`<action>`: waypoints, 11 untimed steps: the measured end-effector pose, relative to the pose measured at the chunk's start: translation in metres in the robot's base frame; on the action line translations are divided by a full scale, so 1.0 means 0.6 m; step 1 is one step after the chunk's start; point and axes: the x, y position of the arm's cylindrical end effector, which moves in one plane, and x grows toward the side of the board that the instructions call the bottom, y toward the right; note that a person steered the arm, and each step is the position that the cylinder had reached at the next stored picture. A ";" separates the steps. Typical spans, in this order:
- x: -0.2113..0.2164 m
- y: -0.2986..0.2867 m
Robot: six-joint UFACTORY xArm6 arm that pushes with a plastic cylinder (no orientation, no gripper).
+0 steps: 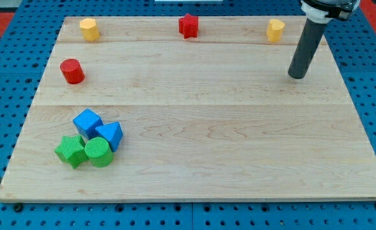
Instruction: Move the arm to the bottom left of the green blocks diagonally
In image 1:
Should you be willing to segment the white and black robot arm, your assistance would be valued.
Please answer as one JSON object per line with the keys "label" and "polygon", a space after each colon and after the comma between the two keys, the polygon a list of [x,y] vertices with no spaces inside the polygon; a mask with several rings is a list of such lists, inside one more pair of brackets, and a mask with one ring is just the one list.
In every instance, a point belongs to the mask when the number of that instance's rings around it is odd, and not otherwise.
{"label": "white and black robot arm", "polygon": [[300,0],[301,10],[310,21],[327,24],[332,19],[347,21],[358,9],[360,0]]}

